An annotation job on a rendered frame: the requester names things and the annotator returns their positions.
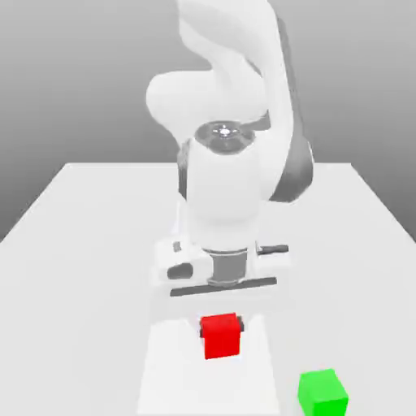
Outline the small red cube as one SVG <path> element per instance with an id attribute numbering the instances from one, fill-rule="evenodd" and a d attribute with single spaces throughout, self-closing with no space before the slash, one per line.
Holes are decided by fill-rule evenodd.
<path id="1" fill-rule="evenodd" d="M 240 353 L 241 330 L 236 313 L 201 318 L 205 359 L 227 358 Z"/>

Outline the small green cube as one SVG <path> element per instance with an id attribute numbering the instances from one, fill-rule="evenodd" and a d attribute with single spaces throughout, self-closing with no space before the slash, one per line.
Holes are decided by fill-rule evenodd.
<path id="1" fill-rule="evenodd" d="M 333 369 L 300 375 L 297 398 L 304 416 L 345 416 L 349 395 Z"/>

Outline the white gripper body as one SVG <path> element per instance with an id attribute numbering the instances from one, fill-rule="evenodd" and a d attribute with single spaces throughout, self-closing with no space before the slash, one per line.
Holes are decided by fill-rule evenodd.
<path id="1" fill-rule="evenodd" d="M 247 279 L 230 287 L 203 284 L 173 288 L 167 298 L 168 318 L 199 318 L 216 314 L 249 315 L 272 310 L 278 297 L 275 277 Z"/>

